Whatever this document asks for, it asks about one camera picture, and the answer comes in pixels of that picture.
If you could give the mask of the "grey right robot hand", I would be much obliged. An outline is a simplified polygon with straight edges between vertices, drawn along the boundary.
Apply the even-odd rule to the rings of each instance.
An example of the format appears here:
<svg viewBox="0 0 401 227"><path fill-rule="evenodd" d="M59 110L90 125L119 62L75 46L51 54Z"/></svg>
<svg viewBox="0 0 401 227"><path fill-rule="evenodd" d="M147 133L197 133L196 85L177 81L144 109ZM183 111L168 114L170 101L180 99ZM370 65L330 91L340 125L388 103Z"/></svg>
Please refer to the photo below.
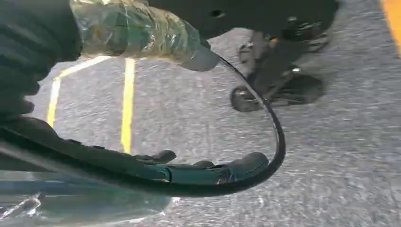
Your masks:
<svg viewBox="0 0 401 227"><path fill-rule="evenodd" d="M262 153L212 167L160 165L61 139L27 117L25 100L59 62L79 56L165 59L195 71L220 57L171 12L135 0L3 0L0 3L0 168L60 172L124 188L226 188L266 181L279 166Z"/></svg>

